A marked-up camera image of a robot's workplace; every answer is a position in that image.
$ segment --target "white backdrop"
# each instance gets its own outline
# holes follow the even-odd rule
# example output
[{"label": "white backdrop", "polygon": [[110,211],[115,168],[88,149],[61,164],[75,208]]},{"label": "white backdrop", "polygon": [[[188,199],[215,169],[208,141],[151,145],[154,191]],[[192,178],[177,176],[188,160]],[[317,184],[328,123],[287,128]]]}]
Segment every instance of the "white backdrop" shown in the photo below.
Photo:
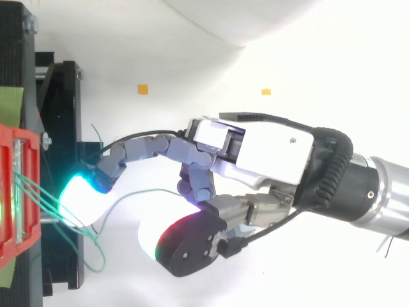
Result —
[{"label": "white backdrop", "polygon": [[[356,152],[409,166],[405,0],[323,2],[246,49],[201,31],[161,0],[25,3],[40,19],[37,50],[84,69],[83,140],[97,140],[91,123],[110,143],[144,130],[183,129],[203,114],[253,111],[342,130]],[[138,84],[149,84],[149,95],[138,95]],[[261,96],[262,88],[272,95]],[[116,193],[175,190],[179,167],[163,158],[133,163]],[[243,193],[240,184],[217,183],[219,194]],[[124,201],[100,239],[106,270],[87,272],[80,290],[56,286],[44,305],[408,306],[409,243],[395,240],[384,260],[374,252],[382,235],[310,214],[229,260],[174,278],[137,243],[140,218],[167,202],[159,194]],[[86,259],[101,263],[88,241]]]}]

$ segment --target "orange marker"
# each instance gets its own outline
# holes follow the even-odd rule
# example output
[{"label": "orange marker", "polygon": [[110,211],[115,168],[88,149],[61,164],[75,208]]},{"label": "orange marker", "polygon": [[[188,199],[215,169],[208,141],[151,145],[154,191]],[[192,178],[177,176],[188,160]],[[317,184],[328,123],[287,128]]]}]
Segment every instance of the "orange marker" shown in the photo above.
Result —
[{"label": "orange marker", "polygon": [[147,95],[148,94],[148,85],[147,84],[138,84],[138,94]]},{"label": "orange marker", "polygon": [[261,90],[261,94],[262,94],[263,96],[270,96],[270,95],[271,95],[271,89],[270,89],[270,88],[263,88],[263,89]]}]

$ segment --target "robotic hand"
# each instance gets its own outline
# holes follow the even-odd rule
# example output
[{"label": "robotic hand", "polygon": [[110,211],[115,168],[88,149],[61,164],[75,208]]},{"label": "robotic hand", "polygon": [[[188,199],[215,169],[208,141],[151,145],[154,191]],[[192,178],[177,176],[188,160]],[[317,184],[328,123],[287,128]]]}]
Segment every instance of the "robotic hand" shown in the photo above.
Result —
[{"label": "robotic hand", "polygon": [[[155,258],[186,276],[311,211],[409,239],[409,169],[353,153],[350,139],[255,113],[198,118],[178,135],[119,140],[95,166],[93,187],[107,193],[126,163],[163,155],[182,163],[179,193],[197,207],[158,238]],[[213,173],[268,194],[216,195]],[[258,226],[263,230],[254,233]]]}]

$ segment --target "teal wire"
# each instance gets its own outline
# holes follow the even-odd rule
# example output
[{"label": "teal wire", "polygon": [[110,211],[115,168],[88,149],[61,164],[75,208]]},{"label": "teal wire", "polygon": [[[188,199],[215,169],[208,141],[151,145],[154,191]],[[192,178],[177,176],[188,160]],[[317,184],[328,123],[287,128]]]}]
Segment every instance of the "teal wire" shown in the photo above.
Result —
[{"label": "teal wire", "polygon": [[94,128],[94,130],[95,130],[95,132],[96,132],[96,134],[98,136],[98,139],[100,139],[100,146],[101,146],[101,149],[102,149],[104,147],[104,143],[102,142],[101,135],[99,134],[98,130],[95,128],[95,126],[93,124],[91,124],[91,126]]},{"label": "teal wire", "polygon": [[93,242],[95,243],[95,246],[99,249],[101,255],[102,255],[102,260],[103,260],[103,264],[101,266],[100,269],[94,269],[92,266],[90,266],[87,261],[85,261],[84,257],[81,255],[81,253],[79,252],[79,250],[77,249],[77,246],[75,246],[74,242],[72,242],[72,240],[69,238],[69,236],[58,226],[58,224],[53,223],[53,226],[55,227],[55,229],[59,232],[59,234],[67,241],[67,243],[69,243],[69,245],[71,245],[72,249],[75,251],[75,253],[78,255],[78,257],[81,258],[81,260],[84,262],[84,265],[91,271],[94,273],[100,273],[105,269],[105,266],[107,264],[107,259],[105,257],[104,252],[102,251],[101,245],[98,243],[98,241],[95,239],[93,240]]},{"label": "teal wire", "polygon": [[67,225],[65,221],[68,221],[68,222],[71,223],[71,224],[73,224],[73,223],[72,223],[71,221],[69,221],[69,220],[63,218],[63,217],[61,216],[61,214],[59,214],[59,212],[55,209],[54,206],[52,206],[50,203],[48,203],[47,201],[45,201],[34,189],[32,189],[29,185],[27,185],[27,183],[26,183],[26,185],[27,185],[27,187],[31,190],[31,192],[32,192],[36,197],[38,197],[38,199],[43,200],[44,204],[46,204],[50,209],[52,209],[53,211],[55,211],[57,214],[55,214],[55,213],[53,213],[53,212],[50,212],[50,210],[48,210],[47,208],[45,208],[45,207],[41,204],[41,202],[39,202],[38,200],[36,200],[35,197],[34,197],[29,191],[27,191],[22,185],[20,185],[18,182],[15,182],[15,185],[16,185],[19,189],[21,189],[28,197],[30,197],[30,198],[34,201],[35,204],[37,204],[38,206],[40,206],[40,207],[41,207],[44,211],[46,211],[46,213],[48,213],[49,215],[51,215],[51,216],[57,218],[57,219],[58,219],[59,221],[61,221],[65,226],[67,226],[71,231],[73,231],[73,232],[75,232],[75,233],[78,233],[79,235],[83,235],[83,236],[85,236],[85,237],[89,237],[89,238],[93,241],[93,243],[95,244],[95,246],[98,248],[99,252],[101,253],[101,256],[102,256],[102,259],[103,259],[103,264],[102,264],[102,266],[101,266],[100,269],[94,269],[92,266],[90,266],[90,265],[87,263],[87,261],[85,261],[85,259],[83,258],[83,256],[81,255],[81,253],[79,252],[79,250],[77,249],[77,247],[75,246],[75,244],[72,242],[72,240],[66,235],[66,233],[65,233],[56,223],[53,223],[53,225],[54,225],[54,227],[56,228],[56,230],[57,230],[57,231],[60,233],[60,235],[67,241],[67,243],[69,243],[69,245],[71,245],[71,247],[73,248],[73,250],[75,251],[75,253],[82,259],[82,261],[84,262],[84,265],[85,265],[91,272],[99,273],[99,272],[102,272],[102,271],[104,270],[104,268],[105,268],[105,266],[106,266],[106,257],[105,257],[104,251],[102,250],[102,247],[101,247],[101,245],[99,244],[99,242],[97,241],[96,237],[95,237],[94,235],[92,235],[92,233],[88,230],[88,228],[85,227],[85,228],[81,228],[81,229],[79,230],[79,229],[76,229],[76,228],[73,228],[73,227]]},{"label": "teal wire", "polygon": [[39,189],[42,193],[44,193],[45,195],[47,195],[50,199],[54,200],[55,202],[58,202],[58,199],[55,198],[53,195],[51,195],[50,193],[48,193],[45,189],[43,189],[42,187],[40,187],[38,184],[36,184],[34,181],[32,181],[30,178],[20,174],[17,171],[14,171],[14,174],[16,174],[18,177],[23,178],[25,181],[29,182],[31,185],[33,185],[35,188]]},{"label": "teal wire", "polygon": [[180,194],[166,190],[166,189],[148,189],[148,190],[142,190],[142,191],[136,191],[136,192],[132,192],[129,194],[126,194],[124,196],[122,196],[120,199],[118,199],[117,201],[115,201],[114,205],[112,205],[112,207],[109,209],[108,213],[105,215],[104,221],[102,222],[102,226],[101,229],[98,233],[98,235],[96,235],[97,238],[99,238],[99,236],[101,235],[102,231],[105,228],[105,224],[107,223],[108,217],[111,215],[112,211],[115,209],[115,207],[121,202],[123,201],[125,198],[128,198],[129,196],[132,195],[137,195],[137,194],[143,194],[143,193],[150,193],[150,192],[166,192],[166,193],[170,193],[176,196],[181,197]]},{"label": "teal wire", "polygon": [[[35,182],[33,182],[32,180],[30,180],[29,178],[25,177],[24,175],[18,174],[17,172],[15,172],[16,175],[19,175],[19,179],[25,183],[25,185],[30,189],[30,191],[37,196],[40,200],[42,200],[45,204],[48,205],[48,207],[50,207],[53,211],[57,212],[59,214],[58,209],[56,209],[54,206],[52,206],[49,202],[47,202],[45,199],[43,199],[32,187],[30,187],[30,185],[27,183],[31,182],[31,184],[35,185],[37,188],[39,188],[40,190],[42,190],[42,192],[47,193],[46,190],[42,189],[38,184],[36,184]],[[83,222],[81,222],[74,214],[72,214],[72,212],[70,212],[65,206],[63,206],[56,198],[52,197],[54,199],[54,201],[57,203],[57,205],[59,207],[64,208],[72,217],[74,217],[81,225],[82,227],[86,230],[86,233],[91,234],[92,233],[88,230],[88,228],[86,228],[86,225],[84,225]],[[61,216],[65,221],[68,221],[69,223],[71,223],[72,225],[75,225],[76,223],[73,223],[72,221],[68,220],[66,217]]]},{"label": "teal wire", "polygon": [[[55,217],[56,219],[58,219],[59,221],[61,221],[62,223],[66,224],[65,220],[68,221],[67,219],[65,219],[52,205],[50,205],[49,203],[45,202],[45,205],[47,205],[48,207],[50,207],[51,210],[53,210],[54,212],[51,212],[49,209],[47,209],[46,207],[44,207],[40,201],[36,200],[35,197],[33,195],[31,195],[31,193],[29,191],[27,191],[22,185],[18,184],[15,182],[15,185],[17,187],[19,187],[19,189],[21,189],[35,204],[37,204],[38,206],[40,206],[41,209],[43,209],[44,211],[46,211],[46,213],[48,213],[48,215]],[[73,232],[78,233],[79,235],[83,235],[86,237],[90,237],[88,233],[78,229],[78,228],[74,228],[71,227],[69,225],[67,225],[67,227],[69,227]]]}]

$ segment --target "bolt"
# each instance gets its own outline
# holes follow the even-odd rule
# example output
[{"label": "bolt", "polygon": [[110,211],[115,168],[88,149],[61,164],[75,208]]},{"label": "bolt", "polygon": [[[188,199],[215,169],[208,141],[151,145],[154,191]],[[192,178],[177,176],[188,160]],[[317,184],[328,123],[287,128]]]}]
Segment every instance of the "bolt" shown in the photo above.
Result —
[{"label": "bolt", "polygon": [[38,33],[38,19],[34,15],[26,16],[23,22],[23,29],[30,35]]},{"label": "bolt", "polygon": [[78,68],[77,69],[77,80],[82,80],[82,69]]},{"label": "bolt", "polygon": [[52,139],[49,137],[48,133],[44,132],[41,135],[41,145],[45,151],[47,151],[52,144]]}]

